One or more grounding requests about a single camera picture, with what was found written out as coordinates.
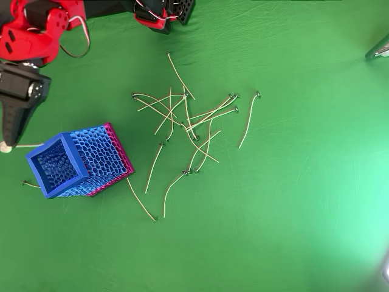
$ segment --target green fabric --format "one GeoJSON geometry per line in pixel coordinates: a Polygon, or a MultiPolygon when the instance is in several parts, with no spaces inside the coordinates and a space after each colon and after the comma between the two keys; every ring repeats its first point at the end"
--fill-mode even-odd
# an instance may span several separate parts
{"type": "MultiPolygon", "coordinates": [[[[94,198],[45,200],[26,149],[0,153],[0,290],[6,292],[387,291],[389,59],[365,53],[389,31],[389,1],[198,0],[186,27],[154,33],[131,14],[88,21],[91,51],[42,70],[46,103],[21,144],[110,121],[136,173],[94,198]],[[196,97],[191,114],[238,92],[214,120],[201,174],[169,183],[194,147],[132,91],[196,97]],[[249,133],[241,149],[251,98],[249,133]]],[[[62,40],[82,52],[81,29],[62,40]]],[[[185,119],[184,107],[176,110],[185,119]]],[[[200,127],[202,141],[207,126],[200,127]]],[[[195,159],[197,166],[201,155],[195,159]]]]}

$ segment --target cable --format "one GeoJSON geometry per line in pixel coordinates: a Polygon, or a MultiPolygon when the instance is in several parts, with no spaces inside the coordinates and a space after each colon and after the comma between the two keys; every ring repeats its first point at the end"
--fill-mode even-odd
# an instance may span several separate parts
{"type": "Polygon", "coordinates": [[[156,99],[155,97],[153,97],[153,96],[148,96],[148,97],[150,97],[151,99],[154,99],[155,101],[156,101],[156,103],[160,103],[161,105],[163,105],[167,110],[169,110],[168,109],[168,107],[166,106],[166,105],[164,105],[160,100],[158,100],[158,99],[156,99]]]}
{"type": "Polygon", "coordinates": [[[166,214],[166,197],[168,196],[168,192],[170,190],[171,187],[174,186],[174,184],[176,182],[178,182],[185,174],[183,173],[182,175],[180,175],[178,178],[176,178],[175,181],[173,181],[170,185],[169,185],[169,188],[167,189],[167,191],[165,192],[165,196],[164,196],[164,210],[163,210],[163,215],[164,215],[164,218],[165,218],[165,214],[166,214]]]}
{"type": "Polygon", "coordinates": [[[166,142],[169,142],[169,139],[171,135],[173,135],[173,130],[174,130],[174,123],[173,123],[173,110],[171,109],[171,88],[170,88],[170,95],[169,95],[169,106],[170,106],[170,118],[171,118],[171,128],[170,128],[170,134],[166,138],[166,142]]]}
{"type": "Polygon", "coordinates": [[[38,188],[38,189],[41,188],[40,186],[37,186],[37,185],[35,185],[35,184],[30,184],[30,183],[28,183],[27,181],[23,181],[23,182],[22,182],[22,186],[24,186],[24,185],[27,185],[27,186],[30,186],[30,187],[36,187],[36,188],[38,188]]]}
{"type": "MultiPolygon", "coordinates": [[[[207,154],[209,151],[209,145],[211,144],[211,125],[212,125],[212,120],[209,122],[209,127],[208,127],[208,145],[207,145],[207,154]]],[[[207,159],[207,156],[205,155],[200,166],[195,169],[195,172],[199,172],[200,168],[204,165],[205,160],[207,159]]]]}
{"type": "Polygon", "coordinates": [[[149,215],[149,217],[150,217],[151,219],[153,219],[154,222],[157,221],[157,220],[156,220],[156,219],[147,211],[147,209],[145,208],[145,206],[144,206],[144,205],[142,204],[142,202],[139,200],[138,196],[137,196],[136,193],[134,192],[134,189],[133,189],[131,183],[129,182],[128,177],[127,177],[126,179],[127,179],[127,181],[128,181],[128,185],[129,185],[130,189],[132,190],[132,192],[133,192],[135,198],[138,200],[139,204],[140,204],[140,205],[142,206],[142,208],[145,210],[145,212],[147,213],[147,215],[149,215]]]}
{"type": "MultiPolygon", "coordinates": [[[[152,107],[151,105],[149,105],[148,103],[144,102],[142,99],[136,99],[136,100],[139,100],[140,102],[144,103],[145,105],[147,105],[148,107],[152,108],[153,110],[155,110],[157,113],[159,113],[160,115],[166,117],[167,119],[170,119],[168,116],[162,114],[158,109],[152,107]]],[[[176,123],[177,125],[181,126],[181,124],[177,123],[175,120],[173,119],[170,119],[172,120],[174,123],[176,123]]]]}
{"type": "Polygon", "coordinates": [[[67,53],[69,56],[71,56],[71,57],[73,57],[73,58],[82,58],[82,57],[84,57],[84,56],[89,52],[89,50],[91,49],[91,39],[90,39],[90,37],[89,37],[89,29],[88,29],[88,25],[86,24],[85,19],[82,18],[82,17],[79,16],[79,15],[76,15],[76,16],[72,17],[71,19],[69,19],[69,23],[71,23],[71,22],[72,22],[73,20],[75,20],[75,19],[78,19],[78,20],[81,21],[81,24],[82,24],[83,30],[84,30],[84,34],[85,34],[85,37],[86,37],[86,41],[88,42],[88,48],[86,49],[85,53],[83,53],[82,55],[74,55],[74,54],[70,53],[68,50],[66,50],[66,49],[64,48],[63,45],[60,44],[60,47],[61,47],[61,49],[62,49],[65,53],[67,53]]]}
{"type": "Polygon", "coordinates": [[[143,5],[143,3],[141,3],[139,0],[136,0],[136,2],[137,2],[140,6],[142,6],[143,8],[147,9],[147,12],[150,13],[151,15],[153,15],[155,18],[157,18],[157,19],[159,19],[159,20],[163,20],[163,21],[165,21],[165,20],[167,20],[167,19],[171,19],[171,18],[177,18],[177,17],[180,16],[181,13],[182,13],[182,10],[181,10],[181,13],[178,14],[178,15],[171,15],[171,16],[168,16],[168,17],[163,18],[163,17],[160,17],[159,15],[156,15],[156,14],[155,14],[154,12],[152,12],[149,8],[145,7],[145,6],[143,5]]]}
{"type": "Polygon", "coordinates": [[[216,160],[214,157],[210,156],[209,154],[207,154],[207,153],[205,153],[204,151],[202,151],[199,147],[197,147],[197,145],[192,141],[192,139],[191,139],[191,137],[190,137],[190,135],[189,135],[189,133],[188,133],[187,131],[186,131],[186,134],[188,135],[188,138],[189,138],[190,142],[191,142],[199,151],[201,151],[203,154],[205,154],[206,156],[208,156],[210,159],[212,159],[212,160],[216,161],[217,163],[219,163],[219,161],[216,160]]]}
{"type": "Polygon", "coordinates": [[[173,69],[174,69],[174,71],[175,71],[175,73],[176,73],[178,79],[181,81],[182,86],[185,87],[185,88],[187,89],[187,91],[189,92],[189,94],[192,96],[192,98],[193,98],[194,100],[196,100],[195,97],[193,96],[192,92],[190,92],[190,90],[187,88],[187,86],[185,85],[185,83],[182,81],[180,75],[178,75],[178,72],[177,72],[177,70],[176,70],[176,67],[174,66],[173,61],[172,61],[171,58],[170,58],[170,53],[168,53],[168,58],[169,58],[170,64],[172,65],[172,67],[173,67],[173,69]]]}
{"type": "Polygon", "coordinates": [[[215,117],[211,117],[211,118],[208,118],[208,119],[206,119],[206,120],[203,120],[202,122],[198,122],[198,123],[192,125],[192,127],[198,126],[198,125],[200,125],[201,123],[208,122],[209,120],[213,120],[213,119],[215,119],[215,118],[217,118],[217,117],[224,116],[225,114],[229,114],[229,113],[232,113],[232,112],[234,112],[234,111],[236,111],[236,109],[230,109],[229,111],[225,111],[224,113],[218,114],[218,115],[215,116],[215,117]]]}
{"type": "MultiPolygon", "coordinates": [[[[213,134],[213,135],[211,136],[211,138],[209,138],[209,140],[206,140],[203,144],[201,144],[199,148],[203,147],[203,146],[205,145],[205,143],[207,143],[208,141],[211,141],[211,140],[212,140],[214,137],[216,137],[216,135],[219,134],[219,133],[221,133],[221,130],[219,130],[219,131],[217,131],[215,134],[213,134]]],[[[192,164],[193,164],[193,160],[195,159],[196,153],[197,153],[198,151],[199,151],[199,150],[196,150],[196,151],[193,153],[192,159],[191,159],[191,161],[190,161],[190,163],[189,163],[188,170],[191,169],[192,164]]]]}
{"type": "Polygon", "coordinates": [[[160,153],[160,151],[162,150],[162,147],[165,146],[165,144],[163,144],[163,143],[160,143],[159,145],[160,145],[160,147],[159,147],[157,156],[156,156],[156,158],[154,159],[154,162],[153,162],[153,164],[152,164],[152,166],[151,166],[150,174],[149,174],[148,179],[147,179],[147,185],[146,185],[145,193],[147,193],[148,184],[150,183],[151,174],[153,173],[154,165],[156,165],[156,161],[157,161],[157,159],[158,159],[159,153],[160,153]]]}
{"type": "Polygon", "coordinates": [[[244,132],[244,136],[243,136],[243,138],[242,138],[242,141],[241,141],[241,143],[239,144],[239,147],[238,147],[239,149],[241,148],[242,143],[243,143],[244,139],[246,138],[247,131],[249,130],[250,119],[251,119],[251,112],[252,112],[252,110],[253,110],[254,100],[255,100],[257,97],[258,97],[258,98],[261,98],[261,94],[259,93],[259,91],[257,91],[257,92],[255,93],[255,95],[254,95],[254,97],[253,97],[253,100],[251,101],[251,107],[250,107],[250,111],[249,111],[249,120],[247,121],[246,131],[244,132]]]}
{"type": "MultiPolygon", "coordinates": [[[[223,108],[228,107],[231,103],[233,103],[233,102],[236,100],[237,97],[238,97],[238,96],[234,95],[233,98],[231,99],[231,101],[230,101],[229,103],[227,103],[226,105],[222,106],[219,110],[222,110],[223,108]]],[[[190,120],[193,120],[193,119],[195,119],[195,118],[197,118],[197,117],[205,116],[206,114],[209,114],[210,112],[212,112],[212,110],[211,110],[211,111],[207,111],[207,112],[204,113],[204,114],[198,114],[197,116],[190,117],[189,119],[190,119],[190,120]]]]}
{"type": "MultiPolygon", "coordinates": [[[[148,94],[144,94],[144,93],[135,93],[135,92],[133,93],[133,96],[146,96],[146,97],[154,98],[153,96],[149,96],[148,94]]],[[[172,94],[171,96],[182,96],[182,94],[172,94]]],[[[165,99],[168,99],[168,98],[169,98],[169,96],[164,96],[163,98],[158,99],[158,102],[161,102],[161,101],[163,101],[163,100],[165,100],[165,99]]],[[[139,108],[137,111],[144,110],[145,108],[148,108],[148,106],[145,105],[145,106],[139,108]]]]}
{"type": "Polygon", "coordinates": [[[198,140],[198,137],[195,135],[195,133],[193,132],[193,129],[192,129],[192,125],[190,124],[190,119],[189,119],[189,114],[188,114],[188,102],[187,102],[187,96],[184,95],[184,99],[185,99],[185,112],[187,113],[187,121],[188,121],[188,124],[189,124],[189,129],[190,131],[192,132],[192,135],[193,135],[193,139],[194,140],[198,140]]]}

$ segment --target stick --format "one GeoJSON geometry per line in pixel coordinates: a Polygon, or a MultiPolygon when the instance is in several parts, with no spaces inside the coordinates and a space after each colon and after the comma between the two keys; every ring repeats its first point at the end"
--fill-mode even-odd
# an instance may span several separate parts
{"type": "Polygon", "coordinates": [[[154,99],[156,102],[155,103],[160,103],[161,105],[163,105],[167,110],[169,110],[168,109],[168,107],[166,106],[166,105],[164,105],[159,99],[156,99],[155,97],[153,97],[153,96],[149,96],[148,94],[142,94],[142,93],[140,93],[140,94],[136,94],[136,95],[138,95],[138,96],[147,96],[147,97],[149,97],[149,98],[151,98],[151,99],[154,99]]]}
{"type": "MultiPolygon", "coordinates": [[[[173,110],[171,109],[171,96],[169,96],[169,106],[170,106],[170,112],[173,113],[173,110]]],[[[166,138],[167,142],[169,141],[171,135],[173,135],[173,129],[174,129],[173,116],[170,114],[170,117],[171,117],[171,129],[170,129],[169,136],[166,138]]]]}
{"type": "Polygon", "coordinates": [[[243,143],[244,139],[246,138],[247,131],[249,130],[250,119],[251,119],[251,112],[252,112],[252,110],[253,110],[254,100],[255,100],[257,97],[258,97],[258,98],[261,98],[261,94],[260,94],[258,91],[255,93],[255,95],[254,95],[254,97],[253,97],[253,100],[251,101],[251,107],[250,107],[250,111],[249,111],[249,120],[247,121],[246,131],[244,132],[244,136],[243,136],[243,138],[242,138],[242,141],[241,141],[241,143],[239,144],[239,147],[238,147],[239,149],[241,148],[242,143],[243,143]]]}
{"type": "MultiPolygon", "coordinates": [[[[203,144],[200,145],[200,148],[202,148],[202,147],[205,145],[205,143],[207,143],[208,141],[210,141],[210,140],[212,140],[214,137],[216,137],[216,135],[219,134],[220,132],[221,132],[221,130],[219,130],[219,131],[217,131],[215,134],[213,134],[213,135],[211,136],[211,138],[209,138],[209,140],[205,141],[203,144]]],[[[196,150],[196,151],[193,153],[192,159],[191,159],[191,161],[190,161],[190,163],[189,163],[188,170],[191,169],[193,160],[195,159],[196,153],[197,153],[198,151],[199,151],[199,150],[196,150]]]]}
{"type": "MultiPolygon", "coordinates": [[[[211,125],[212,125],[212,120],[209,122],[209,127],[208,127],[208,145],[207,145],[207,154],[209,151],[209,145],[211,144],[211,125]]],[[[195,169],[195,172],[199,172],[200,168],[204,165],[205,160],[207,159],[206,156],[204,156],[200,166],[195,169]]]]}
{"type": "Polygon", "coordinates": [[[156,165],[156,161],[157,161],[157,159],[158,159],[159,153],[160,153],[160,151],[162,150],[162,147],[165,146],[165,144],[163,144],[163,143],[160,143],[159,145],[160,145],[160,147],[159,147],[159,149],[158,149],[157,156],[156,156],[155,159],[154,159],[154,162],[153,162],[153,164],[152,164],[152,166],[151,166],[150,174],[149,174],[148,179],[147,179],[147,185],[146,185],[145,193],[147,193],[148,184],[150,183],[151,174],[153,173],[154,165],[156,165]]]}
{"type": "Polygon", "coordinates": [[[172,67],[173,67],[173,69],[174,69],[174,71],[175,71],[175,73],[176,73],[178,79],[181,81],[182,86],[184,86],[184,87],[187,89],[187,91],[189,92],[189,94],[192,96],[192,98],[193,98],[194,100],[196,100],[195,97],[193,96],[192,92],[190,92],[189,88],[187,88],[187,86],[185,85],[185,83],[182,81],[180,75],[178,75],[178,72],[177,72],[177,70],[176,70],[176,67],[174,66],[173,61],[172,61],[171,58],[170,58],[170,53],[168,53],[168,58],[169,58],[170,64],[172,65],[172,67]]]}
{"type": "MultiPolygon", "coordinates": [[[[184,98],[180,99],[180,100],[176,103],[176,105],[173,107],[172,111],[174,111],[174,109],[175,109],[183,100],[184,100],[184,98]]],[[[163,121],[161,121],[161,123],[160,123],[159,126],[158,126],[158,129],[154,132],[154,135],[157,134],[157,132],[158,132],[159,129],[162,127],[162,125],[164,124],[164,122],[166,121],[166,119],[170,119],[170,118],[167,117],[167,116],[165,116],[165,119],[164,119],[163,121]]]]}
{"type": "MultiPolygon", "coordinates": [[[[151,105],[149,105],[148,103],[144,102],[142,99],[136,99],[136,100],[139,100],[140,102],[144,103],[145,105],[147,105],[148,107],[152,108],[153,110],[155,110],[157,113],[159,113],[161,116],[164,116],[166,117],[167,119],[170,119],[168,116],[165,116],[164,114],[162,114],[158,109],[152,107],[151,105]]],[[[170,119],[173,121],[173,123],[176,123],[177,125],[181,126],[181,124],[177,123],[175,120],[173,119],[170,119]]]]}
{"type": "Polygon", "coordinates": [[[174,184],[175,184],[176,182],[178,182],[184,175],[185,175],[185,174],[182,174],[182,175],[180,175],[178,178],[176,178],[176,180],[173,181],[173,182],[169,185],[168,189],[167,189],[166,192],[165,192],[165,195],[164,195],[164,209],[163,209],[163,212],[162,212],[163,215],[164,215],[164,218],[165,218],[165,214],[166,214],[166,197],[168,196],[168,192],[169,192],[170,188],[173,187],[174,184]]]}
{"type": "Polygon", "coordinates": [[[150,217],[151,219],[153,219],[154,222],[157,221],[157,220],[156,220],[156,219],[147,211],[147,209],[145,208],[145,206],[144,206],[144,205],[142,204],[142,202],[139,200],[138,196],[137,196],[136,193],[134,192],[134,189],[133,189],[131,183],[129,182],[128,177],[127,177],[126,179],[127,179],[127,181],[128,181],[128,185],[129,185],[130,189],[132,190],[132,192],[133,192],[135,198],[138,200],[139,204],[140,204],[140,205],[142,206],[142,208],[145,210],[145,212],[147,213],[147,215],[149,215],[149,217],[150,217]]]}
{"type": "Polygon", "coordinates": [[[219,161],[216,160],[214,157],[210,156],[209,154],[207,154],[207,153],[205,153],[204,151],[202,151],[199,147],[197,147],[197,145],[192,141],[192,139],[191,139],[189,133],[188,133],[188,132],[186,132],[186,133],[188,134],[188,138],[189,138],[190,142],[192,142],[193,146],[195,146],[199,151],[203,152],[203,154],[205,154],[206,156],[208,156],[210,159],[212,159],[212,160],[216,161],[217,163],[219,163],[219,161]]]}
{"type": "MultiPolygon", "coordinates": [[[[133,93],[134,96],[147,96],[147,97],[152,97],[152,96],[149,96],[148,94],[144,94],[144,93],[133,93]]],[[[182,94],[172,94],[171,96],[182,96],[182,94]]],[[[158,101],[163,101],[165,99],[168,99],[169,96],[164,96],[163,98],[159,99],[158,101]]],[[[146,105],[139,108],[137,111],[141,111],[141,110],[144,110],[145,108],[148,108],[146,105]]]]}

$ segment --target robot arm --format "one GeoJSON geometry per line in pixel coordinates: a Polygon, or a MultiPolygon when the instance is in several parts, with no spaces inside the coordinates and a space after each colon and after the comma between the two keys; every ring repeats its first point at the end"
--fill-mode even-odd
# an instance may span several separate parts
{"type": "Polygon", "coordinates": [[[0,10],[0,58],[7,61],[0,63],[5,143],[11,147],[18,144],[33,112],[46,100],[51,79],[39,74],[39,69],[56,58],[61,48],[59,39],[65,30],[82,25],[89,45],[86,19],[132,12],[139,23],[168,34],[170,22],[179,20],[186,24],[195,3],[179,2],[177,5],[173,0],[12,0],[10,9],[0,10]]]}

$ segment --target electrical wire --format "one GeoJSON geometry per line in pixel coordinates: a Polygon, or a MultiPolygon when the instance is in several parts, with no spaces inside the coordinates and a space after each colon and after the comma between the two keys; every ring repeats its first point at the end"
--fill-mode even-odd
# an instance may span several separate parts
{"type": "MultiPolygon", "coordinates": [[[[217,131],[215,134],[213,134],[213,135],[211,136],[211,138],[209,138],[209,140],[206,140],[203,144],[201,144],[199,148],[203,147],[207,142],[211,141],[211,140],[212,140],[214,137],[216,137],[216,135],[219,134],[219,133],[221,133],[221,130],[219,130],[219,131],[217,131]]],[[[192,164],[193,164],[193,160],[195,159],[196,153],[197,153],[198,151],[199,151],[199,150],[196,150],[196,151],[193,153],[192,159],[191,159],[191,161],[190,161],[190,163],[189,163],[188,170],[191,169],[192,164]]]]}
{"type": "Polygon", "coordinates": [[[126,179],[127,179],[129,188],[132,190],[132,192],[133,192],[135,198],[138,200],[139,204],[140,204],[140,205],[142,206],[142,208],[145,210],[145,212],[147,213],[147,215],[148,215],[151,219],[153,219],[154,222],[157,221],[157,220],[156,220],[156,219],[147,211],[147,209],[145,208],[145,206],[144,206],[144,205],[142,204],[142,202],[139,200],[138,196],[137,196],[136,193],[134,192],[134,189],[133,189],[131,183],[129,182],[128,177],[127,177],[126,179]]]}
{"type": "Polygon", "coordinates": [[[139,94],[140,96],[147,96],[147,97],[149,97],[149,98],[151,98],[151,99],[154,99],[155,101],[156,101],[156,103],[160,103],[161,105],[163,105],[167,110],[169,110],[168,109],[168,107],[166,106],[166,105],[164,105],[159,99],[156,99],[155,97],[153,97],[153,96],[149,96],[149,95],[147,95],[147,94],[139,94]]]}
{"type": "MultiPolygon", "coordinates": [[[[207,154],[209,151],[209,145],[211,144],[211,125],[212,125],[212,120],[209,122],[209,127],[208,127],[208,145],[207,145],[207,151],[206,151],[207,154]]],[[[204,162],[206,159],[207,159],[207,156],[205,155],[200,166],[197,169],[195,169],[195,172],[199,172],[200,168],[204,165],[204,162]]]]}
{"type": "Polygon", "coordinates": [[[164,195],[164,209],[163,209],[163,212],[162,212],[164,218],[165,218],[165,215],[166,215],[166,197],[168,196],[168,192],[169,192],[169,190],[171,189],[171,187],[173,187],[173,186],[175,185],[175,183],[178,182],[184,175],[185,175],[185,174],[182,174],[182,175],[180,175],[178,178],[176,178],[176,180],[173,181],[173,182],[169,185],[168,189],[167,189],[166,192],[165,192],[165,195],[164,195]]]}
{"type": "MultiPolygon", "coordinates": [[[[226,105],[222,106],[219,110],[222,110],[223,108],[228,107],[231,103],[233,103],[233,102],[236,100],[236,98],[238,98],[238,96],[235,96],[235,95],[234,95],[233,98],[231,99],[231,101],[230,101],[229,103],[227,103],[226,105]]],[[[197,118],[197,117],[205,116],[206,114],[209,114],[210,112],[212,112],[212,110],[211,110],[211,111],[207,111],[207,112],[204,113],[204,114],[198,114],[197,116],[190,117],[189,119],[190,119],[190,120],[193,120],[193,119],[195,119],[195,118],[197,118]]]]}
{"type": "MultiPolygon", "coordinates": [[[[143,5],[143,3],[140,2],[139,0],[136,0],[136,2],[137,2],[140,6],[142,6],[143,8],[146,8],[146,7],[143,5]]],[[[159,19],[159,20],[163,20],[163,21],[165,21],[165,20],[167,20],[167,19],[177,18],[177,17],[180,16],[181,13],[182,13],[182,10],[181,10],[180,14],[178,14],[178,15],[170,15],[170,16],[164,18],[164,17],[160,17],[159,15],[156,15],[156,14],[155,14],[154,12],[152,12],[150,9],[148,9],[148,8],[146,8],[146,9],[147,9],[147,12],[150,13],[151,15],[153,15],[155,18],[157,18],[157,19],[159,19]]]]}
{"type": "Polygon", "coordinates": [[[191,137],[190,137],[190,135],[189,135],[188,132],[186,132],[186,134],[188,135],[188,138],[189,138],[190,142],[191,142],[191,143],[192,143],[200,152],[202,152],[203,154],[205,154],[206,156],[208,156],[210,159],[212,159],[212,160],[216,161],[217,163],[219,163],[219,161],[218,161],[217,159],[215,159],[215,158],[212,157],[211,155],[209,155],[209,154],[205,153],[204,151],[202,151],[202,150],[201,150],[201,149],[192,141],[192,139],[191,139],[191,137]]]}
{"type": "Polygon", "coordinates": [[[157,159],[158,159],[159,153],[160,153],[160,151],[162,150],[162,147],[163,147],[163,146],[164,146],[164,144],[161,143],[161,144],[160,144],[160,147],[159,147],[159,149],[158,149],[157,156],[156,156],[156,158],[154,159],[154,162],[153,162],[153,164],[152,164],[152,166],[151,166],[150,174],[149,174],[148,179],[147,179],[147,185],[146,185],[145,193],[147,193],[148,185],[149,185],[150,179],[151,179],[151,174],[153,173],[153,170],[154,170],[154,165],[156,165],[156,161],[157,161],[157,159]]]}
{"type": "Polygon", "coordinates": [[[229,114],[229,113],[232,113],[232,112],[234,112],[234,111],[235,111],[235,109],[230,109],[229,111],[225,111],[224,113],[218,114],[218,115],[215,116],[215,117],[209,117],[208,119],[203,120],[202,122],[198,122],[198,123],[194,124],[192,127],[198,126],[198,125],[200,125],[200,124],[202,124],[202,123],[208,122],[209,120],[213,120],[213,119],[215,119],[215,118],[217,118],[217,117],[224,116],[225,114],[229,114]]]}
{"type": "Polygon", "coordinates": [[[224,106],[228,101],[229,101],[230,97],[228,97],[225,101],[223,101],[223,103],[221,105],[219,105],[216,109],[214,109],[213,111],[211,111],[206,117],[202,118],[199,122],[195,123],[192,128],[200,125],[200,123],[206,119],[208,119],[210,116],[212,116],[215,112],[217,112],[218,110],[221,109],[222,106],[224,106]]]}
{"type": "Polygon", "coordinates": [[[193,96],[192,92],[190,92],[189,88],[188,88],[188,87],[185,85],[185,83],[182,81],[180,75],[178,75],[178,72],[177,72],[177,70],[176,70],[176,67],[175,67],[175,65],[173,64],[173,61],[172,61],[171,58],[170,58],[170,53],[167,53],[167,54],[168,54],[168,58],[169,58],[170,64],[172,65],[172,67],[173,67],[173,69],[174,69],[174,71],[175,71],[175,73],[176,73],[178,79],[181,81],[182,86],[185,87],[185,88],[187,89],[187,91],[189,92],[189,94],[192,96],[192,98],[193,98],[194,100],[196,100],[195,97],[193,96]]]}
{"type": "Polygon", "coordinates": [[[170,106],[170,118],[171,118],[171,128],[170,128],[170,134],[166,138],[166,142],[169,141],[171,135],[173,135],[173,130],[174,130],[174,123],[173,123],[173,110],[171,109],[171,88],[170,88],[170,95],[169,95],[169,106],[170,106]]]}
{"type": "MultiPolygon", "coordinates": [[[[179,106],[179,104],[180,104],[183,100],[184,100],[184,98],[180,99],[180,100],[176,103],[176,105],[173,107],[173,109],[171,109],[171,111],[174,111],[174,109],[175,109],[177,106],[179,106]]],[[[164,122],[166,121],[166,119],[170,119],[170,118],[167,117],[167,116],[165,116],[164,120],[161,121],[161,123],[159,124],[158,129],[154,132],[154,135],[157,134],[157,132],[158,132],[159,129],[162,127],[162,125],[164,124],[164,122]]]]}
{"type": "Polygon", "coordinates": [[[241,146],[242,146],[242,144],[243,144],[243,141],[244,141],[245,138],[246,138],[247,131],[249,130],[250,119],[251,119],[251,112],[252,112],[252,110],[253,110],[254,100],[255,100],[257,97],[261,98],[261,94],[260,94],[258,91],[255,93],[255,95],[254,95],[254,97],[253,97],[253,100],[251,101],[251,107],[250,107],[250,111],[249,111],[249,120],[247,121],[246,130],[245,130],[245,132],[244,132],[244,136],[243,136],[243,138],[242,138],[241,143],[239,144],[238,149],[241,148],[241,146]]]}
{"type": "Polygon", "coordinates": [[[36,187],[37,189],[40,189],[40,188],[41,188],[40,186],[37,186],[37,185],[35,185],[35,184],[30,184],[30,183],[27,182],[27,181],[23,181],[23,182],[22,182],[22,186],[24,186],[24,185],[27,185],[27,186],[30,186],[30,187],[36,187]]]}
{"type": "Polygon", "coordinates": [[[64,48],[64,46],[62,44],[60,44],[60,47],[61,49],[67,53],[69,56],[71,56],[72,58],[82,58],[84,57],[88,52],[89,50],[91,49],[91,38],[89,37],[89,29],[88,29],[88,25],[86,24],[86,21],[83,17],[79,16],[79,15],[76,15],[74,17],[72,17],[71,19],[69,19],[69,23],[71,23],[73,20],[80,20],[81,22],[81,25],[83,26],[83,30],[84,30],[84,34],[85,34],[85,37],[86,37],[86,41],[88,42],[88,48],[86,49],[86,51],[81,54],[81,55],[74,55],[72,53],[70,53],[68,50],[66,50],[64,48]]]}
{"type": "MultiPolygon", "coordinates": [[[[153,96],[149,96],[148,94],[144,94],[144,93],[133,93],[134,96],[146,96],[146,97],[153,97],[153,96]]],[[[172,94],[171,96],[182,96],[182,94],[172,94]]],[[[165,99],[168,99],[169,96],[164,96],[163,98],[159,99],[158,102],[161,102],[165,99]]],[[[141,108],[139,108],[137,111],[141,111],[141,110],[144,110],[145,108],[148,108],[148,106],[143,106],[141,108]]]]}
{"type": "Polygon", "coordinates": [[[184,95],[184,99],[185,99],[185,112],[187,113],[187,121],[188,121],[188,124],[189,124],[188,127],[189,127],[190,131],[192,132],[193,139],[197,140],[197,136],[193,132],[192,125],[190,124],[190,119],[189,119],[189,114],[188,114],[188,101],[187,101],[187,96],[186,95],[184,95]]]}
{"type": "Polygon", "coordinates": [[[175,120],[173,119],[170,119],[168,116],[162,114],[158,109],[156,109],[155,107],[149,105],[148,103],[144,102],[142,99],[136,99],[136,100],[139,100],[140,102],[144,103],[145,105],[147,105],[148,107],[152,108],[153,110],[155,110],[157,113],[159,113],[161,116],[164,116],[166,117],[167,119],[169,120],[172,120],[174,123],[176,123],[177,125],[181,126],[181,124],[177,123],[175,120]]]}

